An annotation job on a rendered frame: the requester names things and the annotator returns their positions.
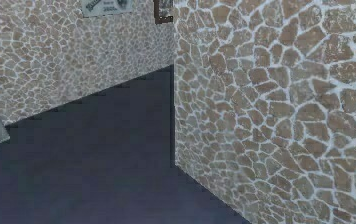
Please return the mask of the brown framed wall picture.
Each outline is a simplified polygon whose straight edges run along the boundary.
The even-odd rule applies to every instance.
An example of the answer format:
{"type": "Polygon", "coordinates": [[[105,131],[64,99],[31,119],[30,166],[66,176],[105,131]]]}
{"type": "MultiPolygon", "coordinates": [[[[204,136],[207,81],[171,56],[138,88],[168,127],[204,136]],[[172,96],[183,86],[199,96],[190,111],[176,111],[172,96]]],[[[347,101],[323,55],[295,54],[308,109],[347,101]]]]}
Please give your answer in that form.
{"type": "Polygon", "coordinates": [[[172,11],[174,0],[153,0],[154,18],[156,24],[170,23],[173,21],[172,11]]]}

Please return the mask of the white framed wall picture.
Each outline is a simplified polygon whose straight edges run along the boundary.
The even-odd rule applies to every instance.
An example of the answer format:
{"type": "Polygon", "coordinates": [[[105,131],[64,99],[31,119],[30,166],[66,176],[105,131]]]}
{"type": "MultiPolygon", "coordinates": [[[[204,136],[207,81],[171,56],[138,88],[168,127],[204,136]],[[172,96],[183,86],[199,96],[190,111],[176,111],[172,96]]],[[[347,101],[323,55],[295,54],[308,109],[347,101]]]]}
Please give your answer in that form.
{"type": "Polygon", "coordinates": [[[132,11],[133,0],[81,0],[84,18],[132,11]]]}

